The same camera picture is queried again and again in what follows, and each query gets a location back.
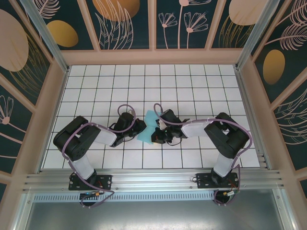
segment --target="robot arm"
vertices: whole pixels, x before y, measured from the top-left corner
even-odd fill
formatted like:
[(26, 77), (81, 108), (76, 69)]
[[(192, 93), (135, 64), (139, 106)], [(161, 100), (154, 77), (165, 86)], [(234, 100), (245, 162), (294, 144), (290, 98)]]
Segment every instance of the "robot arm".
[[(163, 112), (160, 117), (171, 123), (186, 123), (188, 121), (186, 119), (181, 122), (170, 109)], [(216, 119), (235, 123), (226, 113), (220, 113)], [(213, 121), (209, 124), (208, 122), (188, 122), (183, 125), (168, 125), (162, 120), (157, 120), (157, 124), (159, 127), (163, 127), (163, 129), (156, 128), (152, 135), (152, 142), (171, 142), (173, 137), (190, 138), (208, 136), (211, 139), (219, 151), (217, 162), (211, 172), (211, 180), (216, 185), (221, 184), (227, 179), (238, 152), (244, 148), (246, 142), (249, 140), (248, 135), (240, 128), (226, 122)]]
[[(122, 113), (117, 121), (109, 127), (103, 129), (99, 126), (86, 126), (74, 136), (68, 143), (65, 154), (70, 159), (76, 172), (85, 179), (89, 184), (96, 183), (96, 171), (90, 164), (86, 152), (93, 142), (98, 142), (108, 146), (116, 147), (123, 142), (125, 137), (135, 137), (142, 132), (146, 125), (144, 121), (135, 120), (134, 125), (123, 133), (114, 133), (112, 130), (121, 131), (127, 129), (133, 122), (133, 115), (130, 113)], [(88, 123), (82, 116), (76, 117), (65, 128), (63, 128), (54, 138), (53, 143), (62, 152), (63, 147), (70, 136), (81, 126)]]

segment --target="white tile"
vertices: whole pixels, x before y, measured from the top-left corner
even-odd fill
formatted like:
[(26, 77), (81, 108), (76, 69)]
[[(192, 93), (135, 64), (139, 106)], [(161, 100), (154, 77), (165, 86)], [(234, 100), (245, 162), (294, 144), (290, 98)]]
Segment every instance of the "white tile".
[(98, 77), (84, 77), (83, 83), (82, 83), (82, 88), (83, 89), (97, 88), (97, 84), (98, 84)]
[(112, 88), (113, 87), (114, 77), (99, 77), (98, 88)]
[(126, 150), (141, 150), (143, 148), (143, 142), (140, 140), (137, 140), (135, 137), (133, 140), (126, 141), (125, 142), (125, 149)]
[(203, 168), (213, 168), (218, 156), (219, 151), (217, 149), (202, 149), (201, 158)]
[(182, 149), (200, 149), (200, 140), (198, 137), (183, 138), (181, 142)]
[(192, 88), (178, 88), (177, 89), (178, 101), (193, 101)]
[[(122, 104), (126, 104), (127, 102), (111, 102), (111, 108), (110, 108), (110, 116), (116, 116), (118, 117), (117, 110)], [(127, 107), (123, 106), (119, 109), (119, 113), (122, 114), (123, 112), (127, 111)]]
[(176, 89), (161, 89), (161, 101), (177, 101)]
[(193, 88), (195, 101), (210, 101), (208, 88)]
[(238, 87), (235, 76), (222, 76), (224, 87)]
[(100, 72), (100, 65), (92, 65), (92, 66), (87, 65), (84, 75), (85, 76), (99, 76), (99, 72)]
[(176, 88), (175, 76), (161, 76), (161, 88)]
[(157, 102), (145, 102), (144, 103), (144, 115), (146, 115), (148, 110), (154, 110), (154, 104), (156, 104)]
[(76, 116), (91, 116), (94, 102), (78, 102)]
[(234, 75), (234, 67), (232, 65), (219, 65), (221, 75)]
[(145, 150), (161, 150), (162, 149), (162, 145), (158, 144), (158, 143), (153, 143), (151, 145), (151, 144), (148, 144), (148, 143), (144, 142), (143, 143), (143, 148)]
[(182, 150), (183, 168), (201, 168), (201, 151), (199, 149)]
[(104, 127), (107, 127), (107, 121), (108, 121), (109, 117), (108, 116), (92, 116), (92, 120), (91, 122), (100, 124)]
[(115, 76), (129, 76), (130, 65), (116, 65)]
[(128, 102), (128, 104), (134, 108), (137, 116), (144, 115), (144, 102)]
[(231, 116), (231, 118), (234, 119), (234, 121), (239, 125), (243, 126), (247, 131), (250, 131), (248, 118), (246, 116)]
[(190, 65), (191, 75), (206, 75), (204, 65)]
[(163, 168), (182, 168), (180, 149), (163, 150)]
[(123, 169), (141, 169), (143, 161), (142, 150), (125, 150)]
[(115, 76), (113, 88), (128, 88), (129, 76)]
[(56, 125), (53, 132), (60, 132), (66, 125), (73, 121), (73, 116), (59, 116), (57, 117)]
[(189, 65), (175, 65), (176, 75), (190, 75)]
[(201, 149), (216, 149), (215, 145), (208, 136), (200, 137)]
[(196, 115), (213, 115), (210, 102), (195, 102), (195, 109)]
[(109, 116), (110, 102), (95, 102), (93, 116)]
[(52, 133), (52, 135), (51, 135), (51, 140), (50, 140), (50, 144), (49, 144), (49, 146), (48, 146), (48, 149), (49, 150), (58, 150), (58, 147), (56, 147), (54, 144), (53, 144), (53, 139), (55, 138), (55, 136), (57, 135), (58, 133), (57, 132), (55, 132), (55, 133)]
[(144, 88), (142, 89), (129, 89), (128, 101), (130, 102), (143, 102), (144, 101)]
[(260, 167), (255, 149), (248, 149), (240, 155), (242, 167)]
[(243, 102), (228, 102), (231, 115), (245, 115)]
[(160, 89), (145, 89), (145, 101), (146, 102), (159, 102), (160, 101)]
[(221, 76), (207, 76), (209, 88), (223, 88), (223, 82)]
[(111, 101), (112, 89), (97, 89), (95, 101), (109, 102)]
[(228, 101), (241, 101), (239, 88), (225, 88), (226, 98)]
[(146, 65), (145, 66), (145, 75), (146, 76), (159, 76), (160, 75), (160, 66), (159, 65)]
[(224, 88), (209, 88), (211, 101), (226, 101)]
[(191, 76), (176, 76), (177, 88), (190, 88), (192, 87)]
[(162, 168), (162, 151), (161, 150), (144, 150), (143, 151), (143, 168), (161, 169)]
[(227, 102), (211, 102), (213, 115), (217, 116), (219, 113), (224, 112), (229, 115)]
[(84, 76), (86, 66), (72, 66), (69, 76)]
[(145, 87), (146, 88), (160, 88), (160, 76), (146, 76)]
[(130, 76), (129, 87), (130, 88), (144, 88), (145, 77), (144, 76)]
[(178, 102), (180, 116), (195, 116), (194, 102)]
[(145, 66), (144, 65), (131, 65), (130, 75), (144, 76), (145, 75)]
[(86, 152), (87, 158), (94, 169), (102, 169), (104, 153), (104, 150), (88, 150)]
[(112, 101), (126, 102), (128, 99), (128, 89), (113, 89)]
[(218, 65), (205, 65), (206, 75), (221, 75)]
[(79, 102), (93, 102), (95, 100), (96, 89), (81, 89)]
[(100, 69), (100, 76), (114, 76), (115, 65), (102, 65)]
[(66, 89), (78, 89), (81, 88), (83, 77), (69, 77), (66, 85)]
[(207, 88), (206, 76), (191, 76), (193, 88)]
[(178, 116), (178, 102), (162, 102), (161, 106), (164, 111), (171, 109), (173, 110), (174, 114)]
[(161, 75), (175, 75), (175, 65), (160, 65)]
[(77, 102), (62, 102), (59, 109), (59, 116), (74, 116)]
[(121, 169), (124, 150), (105, 150), (104, 169)]
[(180, 138), (173, 138), (172, 143), (162, 144), (163, 150), (179, 150), (181, 149)]
[(80, 89), (66, 89), (64, 92), (63, 102), (77, 102), (80, 94)]
[(48, 150), (44, 169), (61, 169), (63, 167), (64, 158), (59, 150)]

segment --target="dark teal panel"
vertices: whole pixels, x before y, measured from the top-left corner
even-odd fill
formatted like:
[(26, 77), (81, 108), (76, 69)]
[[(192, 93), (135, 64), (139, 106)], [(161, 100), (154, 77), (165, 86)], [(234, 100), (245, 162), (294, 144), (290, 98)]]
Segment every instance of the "dark teal panel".
[[(280, 21), (281, 23), (275, 27), (273, 33), (268, 39), (268, 42), (266, 43), (255, 61), (257, 70), (259, 72), (270, 102), (273, 102), (285, 90), (285, 88), (307, 67), (307, 42), (306, 38), (304, 38), (304, 36), (306, 37), (306, 21), (305, 23), (298, 25), (300, 30), (298, 32), (300, 34), (290, 33), (286, 36), (292, 37), (291, 40), (286, 41), (281, 39), (282, 34), (287, 28), (289, 28), (289, 26), (295, 26), (295, 24), (292, 23), (292, 21), (290, 20), (291, 17), (288, 17), (292, 12), (292, 6), (294, 3), (295, 1), (291, 2), (291, 4), (282, 16), (282, 22)], [(295, 37), (300, 40), (300, 46), (294, 46), (293, 48), (291, 48)], [(281, 41), (286, 41), (286, 44), (283, 44), (283, 46), (281, 46)], [(285, 67), (280, 79), (275, 84), (268, 84), (263, 76), (263, 64), (267, 54), (272, 50), (279, 50), (280, 52), (282, 52), (285, 59)]]
[(307, 167), (307, 80), (274, 113), (295, 170)]
[(0, 86), (0, 171), (11, 173), (32, 113)]
[(140, 0), (140, 8), (135, 16), (131, 18), (131, 25), (127, 25), (127, 21), (119, 24), (118, 22), (111, 23), (110, 20), (105, 19), (103, 22), (105, 31), (101, 35), (101, 25), (99, 20), (103, 21), (103, 16), (98, 12), (93, 4), (93, 0), (86, 0), (88, 10), (90, 12), (97, 39), (101, 37), (101, 49), (149, 49), (149, 29), (148, 29), (148, 3), (147, 0)]
[(307, 179), (300, 181), (305, 197), (307, 199)]
[[(192, 2), (190, 2), (188, 6), (182, 7), (180, 22), (180, 48), (187, 48), (188, 44), (189, 48), (204, 48), (206, 45), (217, 1), (199, 0), (196, 2), (202, 4), (193, 5)], [(180, 10), (181, 5), (179, 4), (178, 0), (157, 1), (157, 49), (166, 49), (166, 45), (170, 49), (178, 48)], [(173, 13), (173, 16), (170, 18), (168, 17), (169, 14), (167, 13)], [(168, 27), (165, 29), (162, 26), (160, 18), (164, 24), (166, 23), (168, 25)], [(193, 30), (197, 29), (200, 31), (188, 33), (187, 28), (192, 28)]]
[(46, 16), (51, 17), (50, 19), (43, 18), (45, 23), (48, 24), (49, 22), (55, 20), (64, 21), (77, 32), (79, 38), (78, 43), (72, 47), (64, 47), (59, 45), (60, 50), (92, 50), (93, 45), (87, 32), (77, 0), (58, 0), (58, 3), (53, 5), (54, 7), (52, 9), (55, 10), (54, 15), (51, 16), (51, 14), (53, 14), (51, 13), (50, 16)]
[(243, 48), (254, 25), (236, 25), (229, 18), (229, 5), (227, 0), (220, 23), (218, 25), (212, 48)]
[(21, 24), (28, 35), (30, 47), (27, 63), (20, 71), (10, 72), (0, 66), (0, 73), (30, 102), (36, 104), (50, 63), (11, 4), (8, 1), (0, 1), (0, 9), (12, 15)]
[(2, 198), (3, 198), (5, 189), (6, 189), (6, 184), (0, 183), (0, 203), (1, 203), (1, 200), (2, 200)]
[(256, 50), (257, 50), (257, 48), (258, 48), (260, 42), (262, 41), (263, 37), (264, 37), (265, 34), (267, 33), (269, 27), (271, 26), (272, 22), (274, 21), (276, 15), (278, 14), (278, 11), (280, 10), (280, 8), (281, 8), (281, 6), (283, 5), (283, 3), (284, 3), (284, 0), (280, 0), (280, 1), (279, 1), (278, 6), (277, 6), (277, 8), (276, 8), (276, 10), (275, 10), (275, 12), (274, 12), (274, 14), (273, 14), (273, 16), (271, 17), (271, 19), (270, 19), (270, 21), (269, 21), (267, 27), (265, 28), (264, 32), (263, 32), (262, 35), (260, 36), (260, 38), (259, 38), (258, 42), (256, 43), (254, 49), (251, 51), (251, 55), (252, 55), (252, 56), (253, 56), (254, 53), (256, 52)]

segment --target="black grid line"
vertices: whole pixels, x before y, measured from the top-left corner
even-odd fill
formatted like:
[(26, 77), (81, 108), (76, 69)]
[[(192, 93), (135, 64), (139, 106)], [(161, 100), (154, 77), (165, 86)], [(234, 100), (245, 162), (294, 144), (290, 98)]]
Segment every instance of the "black grid line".
[[(179, 117), (179, 116), (180, 116), (180, 113), (179, 113), (179, 102), (178, 102), (176, 65), (175, 65), (175, 84), (176, 84), (177, 109), (178, 109), (178, 117)], [(181, 142), (180, 142), (180, 154), (181, 154), (181, 167), (183, 168), (183, 158), (182, 158), (182, 146), (181, 146)]]
[[(194, 99), (194, 109), (195, 109), (195, 116), (196, 116), (195, 96), (194, 96), (194, 90), (193, 90), (193, 82), (192, 82), (191, 66), (190, 65), (189, 65), (189, 70), (190, 70), (190, 76), (191, 76), (191, 86), (192, 86), (192, 93), (193, 93), (193, 99)], [(198, 137), (198, 144), (200, 145), (199, 150), (200, 150), (200, 155), (201, 155), (201, 140), (200, 140), (200, 137)]]
[[(170, 106), (173, 106), (172, 104), (173, 103), (176, 103), (177, 104), (177, 110), (178, 110), (178, 116), (179, 116), (179, 114), (180, 114), (180, 112), (179, 112), (179, 103), (180, 102), (185, 102), (185, 103), (191, 103), (191, 105), (192, 105), (192, 103), (194, 104), (194, 109), (193, 109), (193, 112), (195, 113), (195, 114), (192, 114), (192, 115), (184, 115), (184, 117), (185, 118), (192, 118), (192, 117), (198, 117), (198, 116), (212, 116), (212, 115), (215, 115), (214, 114), (214, 112), (213, 112), (213, 104), (212, 104), (212, 100), (211, 100), (211, 98), (212, 98), (212, 96), (210, 95), (210, 92), (208, 91), (208, 93), (209, 93), (209, 100), (207, 99), (207, 100), (205, 100), (205, 101), (203, 101), (203, 100), (195, 100), (195, 98), (197, 97), (196, 96), (196, 92), (194, 91), (194, 89), (203, 89), (203, 90), (209, 90), (209, 89), (211, 89), (211, 88), (213, 88), (213, 89), (216, 89), (216, 88), (220, 88), (220, 89), (223, 89), (224, 90), (224, 93), (225, 93), (225, 100), (223, 99), (223, 100), (219, 100), (219, 101), (213, 101), (213, 102), (226, 102), (227, 103), (227, 106), (228, 106), (228, 110), (229, 110), (229, 112), (230, 112), (230, 108), (229, 108), (229, 104), (228, 104), (228, 102), (239, 102), (239, 101), (242, 101), (242, 100), (231, 100), (231, 101), (229, 101), (228, 100), (228, 98), (227, 98), (227, 95), (226, 95), (226, 89), (227, 88), (234, 88), (234, 89), (238, 89), (238, 86), (237, 87), (225, 87), (225, 83), (224, 83), (224, 81), (223, 81), (223, 78), (222, 78), (222, 75), (221, 75), (221, 68), (220, 68), (220, 66), (218, 66), (218, 68), (219, 68), (219, 71), (220, 71), (220, 75), (209, 75), (209, 76), (219, 76), (219, 77), (221, 77), (222, 78), (222, 86), (223, 87), (209, 87), (209, 85), (208, 85), (208, 79), (207, 79), (207, 73), (206, 73), (206, 69), (205, 69), (205, 66), (204, 65), (202, 65), (203, 66), (203, 68), (204, 68), (204, 71), (205, 71), (205, 74), (198, 74), (198, 75), (193, 75), (193, 76), (203, 76), (205, 79), (203, 79), (204, 81), (206, 81), (207, 82), (207, 86), (205, 87), (197, 87), (197, 86), (195, 86), (195, 85), (193, 85), (193, 82), (192, 82), (192, 74), (191, 74), (191, 71), (192, 71), (192, 67), (189, 65), (188, 66), (188, 68), (189, 68), (189, 74), (182, 74), (181, 75), (181, 73), (178, 73), (178, 69), (176, 70), (176, 66), (175, 65), (172, 65), (173, 66), (173, 68), (174, 68), (174, 74), (172, 74), (172, 75), (165, 75), (165, 76), (173, 76), (174, 78), (175, 78), (175, 86), (174, 87), (162, 87), (162, 78), (161, 78), (161, 65), (159, 65), (158, 67), (159, 67), (159, 75), (150, 75), (150, 73), (149, 73), (149, 75), (146, 75), (146, 65), (144, 66), (144, 87), (130, 87), (130, 81), (131, 81), (131, 79), (130, 79), (130, 76), (131, 76), (131, 65), (129, 65), (129, 74), (127, 73), (127, 75), (125, 76), (125, 77), (128, 77), (128, 86), (127, 87), (122, 87), (122, 88), (117, 88), (117, 87), (114, 87), (114, 82), (115, 82), (115, 72), (116, 72), (116, 68), (118, 68), (118, 67), (120, 67), (120, 66), (117, 66), (117, 65), (115, 65), (115, 67), (114, 67), (114, 74), (113, 74), (113, 76), (111, 76), (112, 74), (109, 74), (109, 76), (100, 76), (100, 74), (101, 74), (101, 71), (102, 71), (102, 65), (100, 65), (100, 69), (99, 69), (99, 76), (84, 76), (84, 74), (85, 74), (85, 72), (86, 72), (86, 69), (88, 68), (87, 66), (85, 66), (85, 69), (84, 69), (84, 73), (83, 73), (83, 76), (78, 76), (78, 77), (82, 77), (82, 82), (79, 80), (78, 82), (79, 82), (79, 85), (80, 85), (80, 82), (81, 82), (81, 86), (79, 87), (79, 88), (67, 88), (67, 84), (68, 84), (68, 81), (66, 82), (66, 84), (65, 84), (65, 89), (64, 89), (64, 93), (63, 93), (63, 97), (64, 97), (64, 94), (65, 93), (68, 93), (67, 92), (67, 89), (69, 89), (69, 90), (73, 90), (73, 89), (75, 89), (75, 90), (79, 90), (79, 95), (78, 95), (78, 100), (77, 101), (72, 101), (72, 102), (64, 102), (63, 100), (61, 100), (61, 104), (60, 104), (60, 106), (59, 106), (59, 109), (58, 109), (58, 112), (57, 112), (57, 116), (56, 116), (56, 119), (55, 119), (55, 124), (54, 124), (54, 126), (53, 126), (53, 129), (52, 129), (52, 133), (51, 133), (51, 137), (56, 133), (56, 132), (54, 132), (55, 131), (55, 125), (57, 124), (57, 122), (60, 122), (60, 120), (58, 119), (59, 117), (71, 117), (72, 119), (74, 118), (74, 117), (76, 117), (76, 112), (77, 112), (77, 109), (78, 109), (78, 105), (80, 105), (80, 96), (81, 96), (81, 90), (82, 89), (88, 89), (88, 90), (90, 90), (90, 89), (92, 89), (92, 90), (95, 90), (95, 92), (93, 92), (93, 91), (90, 91), (91, 93), (92, 93), (92, 95), (94, 95), (94, 101), (82, 101), (82, 103), (93, 103), (93, 107), (92, 107), (92, 112), (91, 112), (91, 114), (90, 115), (85, 115), (85, 117), (89, 117), (89, 118), (87, 118), (88, 120), (92, 120), (93, 119), (93, 117), (100, 117), (101, 119), (106, 119), (107, 120), (107, 123), (110, 123), (110, 120), (111, 119), (115, 119), (115, 117), (118, 117), (118, 115), (110, 115), (110, 114), (112, 114), (111, 113), (111, 105), (112, 105), (112, 102), (116, 102), (116, 103), (123, 103), (123, 104), (125, 104), (125, 103), (141, 103), (141, 104), (137, 104), (137, 106), (138, 106), (138, 109), (142, 109), (142, 105), (143, 105), (143, 110), (142, 110), (142, 113), (143, 113), (143, 115), (142, 116), (139, 116), (138, 114), (137, 114), (137, 117), (139, 117), (140, 119), (144, 119), (144, 117), (145, 117), (145, 105), (150, 105), (150, 104), (154, 104), (156, 101), (147, 101), (146, 99), (145, 99), (145, 91), (146, 91), (146, 89), (159, 89), (160, 90), (160, 100), (159, 101), (157, 101), (157, 102), (159, 102), (160, 104), (162, 104), (162, 103), (169, 103), (170, 104)], [(150, 85), (148, 85), (149, 87), (146, 87), (146, 85), (145, 85), (145, 83), (146, 83), (146, 77), (152, 77), (152, 76), (154, 76), (154, 77), (158, 77), (159, 76), (159, 83), (160, 83), (160, 86), (159, 87), (150, 87)], [(191, 81), (191, 87), (178, 87), (178, 81), (180, 81), (180, 79), (178, 79), (178, 76), (189, 76), (190, 77), (190, 81)], [(98, 81), (97, 81), (97, 84), (96, 84), (96, 88), (84, 88), (84, 81), (86, 80), (86, 79), (90, 79), (91, 77), (98, 77)], [(109, 84), (109, 86), (110, 87), (103, 87), (103, 85), (99, 85), (99, 80), (101, 79), (101, 78), (103, 78), (103, 77), (113, 77), (113, 79), (111, 80), (111, 79), (108, 79), (108, 84)], [(143, 88), (143, 101), (129, 101), (129, 94), (131, 93), (131, 92), (129, 92), (130, 91), (130, 89), (142, 89)], [(193, 96), (193, 98), (192, 98), (192, 100), (189, 100), (189, 101), (179, 101), (178, 100), (178, 94), (180, 93), (180, 91), (178, 90), (178, 89), (192, 89), (192, 95), (191, 95), (191, 98), (192, 98), (192, 96)], [(110, 97), (110, 99), (108, 99), (108, 100), (104, 100), (103, 98), (97, 98), (96, 99), (96, 97), (97, 97), (97, 91), (98, 91), (98, 89), (109, 89), (109, 91), (111, 91), (111, 97)], [(126, 90), (128, 90), (128, 93), (127, 93), (127, 100), (126, 101), (112, 101), (113, 100), (113, 89), (126, 89)], [(173, 100), (173, 101), (166, 101), (166, 100), (163, 100), (162, 99), (162, 89), (166, 89), (166, 91), (167, 91), (167, 89), (176, 89), (176, 100)], [(107, 114), (105, 114), (105, 115), (93, 115), (94, 114), (94, 106), (95, 106), (95, 103), (102, 103), (102, 102), (107, 102), (107, 103), (110, 103), (110, 105), (109, 105), (109, 111), (106, 111), (106, 113)], [(207, 114), (197, 114), (197, 111), (196, 111), (196, 102), (210, 102), (211, 103), (211, 112), (212, 112), (212, 114), (209, 114), (209, 115), (207, 115)], [(69, 103), (76, 103), (76, 108), (75, 108), (75, 113), (74, 113), (74, 115), (59, 115), (59, 111), (60, 111), (60, 108), (61, 108), (61, 106), (63, 106), (63, 103), (68, 103), (68, 104), (65, 104), (65, 106), (69, 106), (70, 104)], [(246, 117), (246, 115), (243, 115), (243, 114), (239, 114), (239, 115), (235, 115), (235, 116), (238, 116), (238, 117)], [(49, 143), (48, 143), (48, 148), (47, 148), (47, 150), (53, 150), (53, 148), (52, 149), (50, 149), (50, 146), (51, 146), (51, 141), (52, 140), (49, 140)], [(144, 143), (142, 143), (142, 147), (140, 146), (140, 148), (133, 148), (133, 146), (132, 146), (132, 148), (131, 149), (129, 149), (129, 150), (141, 150), (142, 149), (142, 168), (143, 168), (143, 164), (144, 164), (144, 151), (145, 150), (158, 150), (158, 151), (161, 151), (161, 158), (162, 158), (162, 168), (163, 168), (163, 151), (164, 150), (176, 150), (176, 151), (178, 151), (178, 150), (180, 150), (181, 151), (181, 167), (183, 168), (183, 155), (182, 155), (182, 150), (200, 150), (200, 154), (201, 154), (201, 150), (210, 150), (211, 148), (208, 148), (208, 149), (206, 149), (206, 148), (202, 148), (201, 147), (201, 141), (200, 141), (200, 138), (199, 138), (199, 141), (198, 141), (198, 144), (199, 144), (199, 147), (197, 147), (197, 148), (194, 148), (193, 146), (187, 146), (187, 147), (185, 147), (185, 148), (183, 148), (183, 145), (182, 145), (182, 143), (180, 144), (180, 145), (178, 145), (178, 148), (177, 147), (174, 147), (174, 148), (166, 148), (166, 147), (164, 147), (164, 146), (161, 146), (161, 148), (157, 148), (157, 149), (152, 149), (151, 147), (148, 147), (148, 148), (145, 148), (144, 147)], [(123, 147), (122, 147), (122, 149), (120, 149), (120, 151), (123, 151), (123, 153), (122, 153), (122, 163), (121, 163), (121, 168), (123, 168), (123, 164), (124, 164), (124, 154), (125, 154), (125, 143), (124, 143), (124, 145), (123, 145)], [(104, 156), (103, 156), (103, 163), (102, 163), (102, 168), (103, 168), (103, 166), (104, 166), (104, 158), (105, 158), (105, 151), (106, 151), (106, 146), (104, 146), (104, 149), (98, 149), (98, 148), (95, 148), (95, 149), (91, 149), (91, 150), (100, 150), (100, 151), (104, 151)], [(203, 167), (203, 159), (202, 159), (202, 155), (201, 155), (201, 166)]]

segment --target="line art flower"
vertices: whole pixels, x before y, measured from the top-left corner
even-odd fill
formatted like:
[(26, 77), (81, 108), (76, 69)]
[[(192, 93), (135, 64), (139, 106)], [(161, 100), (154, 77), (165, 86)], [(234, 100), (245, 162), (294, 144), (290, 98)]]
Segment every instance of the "line art flower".
[(167, 41), (166, 41), (165, 28), (177, 25), (178, 23), (177, 21), (175, 21), (175, 19), (176, 18), (174, 16), (174, 13), (166, 13), (165, 16), (163, 13), (159, 14), (159, 20), (163, 27), (164, 40), (165, 40), (165, 45), (167, 49), (168, 49), (168, 46), (167, 46)]
[(191, 12), (184, 14), (184, 23), (188, 32), (187, 49), (189, 48), (190, 33), (204, 31), (208, 29), (208, 24), (205, 24), (207, 21), (205, 15), (206, 13), (195, 13), (193, 17), (191, 17)]

